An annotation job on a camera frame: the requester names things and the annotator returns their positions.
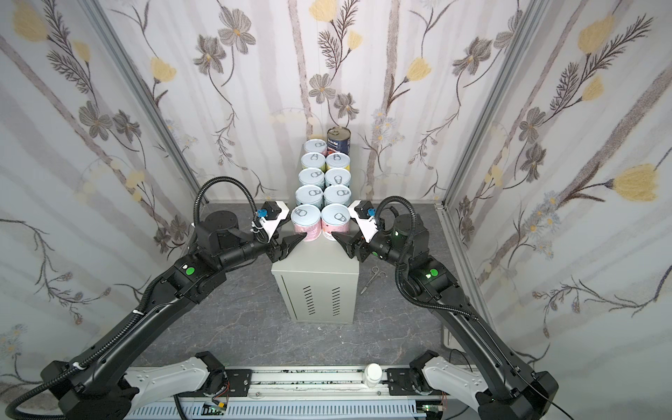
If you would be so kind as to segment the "pink label can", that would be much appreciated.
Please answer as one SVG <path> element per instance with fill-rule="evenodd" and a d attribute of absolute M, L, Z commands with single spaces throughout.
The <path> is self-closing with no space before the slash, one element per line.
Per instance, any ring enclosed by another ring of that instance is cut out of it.
<path fill-rule="evenodd" d="M 306 242 L 312 242 L 321 235 L 321 211 L 313 205 L 299 205 L 290 213 L 296 234 L 305 233 Z"/>

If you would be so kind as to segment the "white dark can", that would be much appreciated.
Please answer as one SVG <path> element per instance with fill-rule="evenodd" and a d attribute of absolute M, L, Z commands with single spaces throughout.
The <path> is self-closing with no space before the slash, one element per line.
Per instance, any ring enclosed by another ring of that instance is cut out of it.
<path fill-rule="evenodd" d="M 353 201 L 353 195 L 349 187 L 345 185 L 332 185 L 323 192 L 325 205 L 341 204 L 348 207 Z"/>

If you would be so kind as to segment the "teal label can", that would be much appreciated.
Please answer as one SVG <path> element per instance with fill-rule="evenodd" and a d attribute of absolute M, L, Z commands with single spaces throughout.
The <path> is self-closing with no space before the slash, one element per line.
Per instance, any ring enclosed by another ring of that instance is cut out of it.
<path fill-rule="evenodd" d="M 306 168 L 299 173 L 299 184 L 303 186 L 314 186 L 321 189 L 325 188 L 325 173 L 319 168 Z"/>

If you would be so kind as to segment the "yellow label can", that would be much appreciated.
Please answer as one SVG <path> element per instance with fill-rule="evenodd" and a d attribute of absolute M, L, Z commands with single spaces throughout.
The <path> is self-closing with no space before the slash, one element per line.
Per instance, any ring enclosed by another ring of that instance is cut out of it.
<path fill-rule="evenodd" d="M 348 154 L 341 152 L 334 152 L 327 156 L 327 158 L 325 159 L 325 163 L 327 164 L 328 170 L 345 169 L 347 171 L 350 171 L 351 159 L 348 156 Z"/>

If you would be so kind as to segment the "green label can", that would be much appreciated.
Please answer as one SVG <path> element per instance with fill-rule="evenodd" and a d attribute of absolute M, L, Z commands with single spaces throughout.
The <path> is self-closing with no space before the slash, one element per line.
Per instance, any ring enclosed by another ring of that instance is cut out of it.
<path fill-rule="evenodd" d="M 301 157 L 300 163 L 303 169 L 318 169 L 323 173 L 327 170 L 326 157 L 319 152 L 305 153 Z"/>

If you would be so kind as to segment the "pink white can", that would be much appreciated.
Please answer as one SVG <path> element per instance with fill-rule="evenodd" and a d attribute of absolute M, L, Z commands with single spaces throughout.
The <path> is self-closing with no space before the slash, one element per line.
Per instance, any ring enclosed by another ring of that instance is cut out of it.
<path fill-rule="evenodd" d="M 323 156 L 327 155 L 327 142 L 323 139 L 309 139 L 303 145 L 304 153 L 319 153 Z"/>

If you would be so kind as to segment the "blue red tomato can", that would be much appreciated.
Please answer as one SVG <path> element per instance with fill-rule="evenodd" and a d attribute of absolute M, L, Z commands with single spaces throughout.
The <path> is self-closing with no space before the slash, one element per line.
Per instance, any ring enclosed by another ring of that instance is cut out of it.
<path fill-rule="evenodd" d="M 327 131 L 327 154 L 350 154 L 351 131 L 346 127 L 332 127 Z"/>

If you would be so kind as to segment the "dark label can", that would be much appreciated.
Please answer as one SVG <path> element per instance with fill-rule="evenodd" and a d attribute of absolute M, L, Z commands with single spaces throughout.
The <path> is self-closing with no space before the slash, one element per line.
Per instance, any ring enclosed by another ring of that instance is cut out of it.
<path fill-rule="evenodd" d="M 318 209 L 324 206 L 324 193 L 316 185 L 304 185 L 295 192 L 295 199 L 298 206 L 312 205 Z"/>

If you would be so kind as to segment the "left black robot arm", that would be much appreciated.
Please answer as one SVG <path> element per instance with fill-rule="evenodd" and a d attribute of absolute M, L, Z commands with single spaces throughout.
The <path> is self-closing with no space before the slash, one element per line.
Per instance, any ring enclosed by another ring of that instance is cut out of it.
<path fill-rule="evenodd" d="M 210 187 L 228 183 L 245 195 L 251 228 L 242 231 L 236 216 L 223 210 L 201 217 L 201 201 Z M 222 285 L 227 275 L 266 255 L 284 260 L 305 234 L 281 238 L 278 229 L 290 220 L 282 201 L 257 206 L 250 191 L 235 178 L 208 180 L 197 192 L 192 210 L 194 242 L 169 269 L 150 281 L 138 306 L 108 334 L 69 362 L 55 360 L 41 373 L 42 383 L 11 401 L 10 419 L 33 419 L 19 408 L 48 391 L 58 401 L 62 419 L 123 419 L 140 399 L 141 388 L 126 379 L 133 362 L 155 339 Z"/>

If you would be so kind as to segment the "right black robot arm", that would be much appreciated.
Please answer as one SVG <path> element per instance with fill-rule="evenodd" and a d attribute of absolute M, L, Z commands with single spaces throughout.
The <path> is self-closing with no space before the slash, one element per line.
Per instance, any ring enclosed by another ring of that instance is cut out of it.
<path fill-rule="evenodd" d="M 332 234 L 348 257 L 392 264 L 402 297 L 434 313 L 476 367 L 461 369 L 427 353 L 413 367 L 418 388 L 454 397 L 481 419 L 542 419 L 554 407 L 556 379 L 533 369 L 483 320 L 456 276 L 431 254 L 431 234 L 407 199 L 390 196 L 378 206 L 354 201 L 335 219 L 358 227 Z"/>

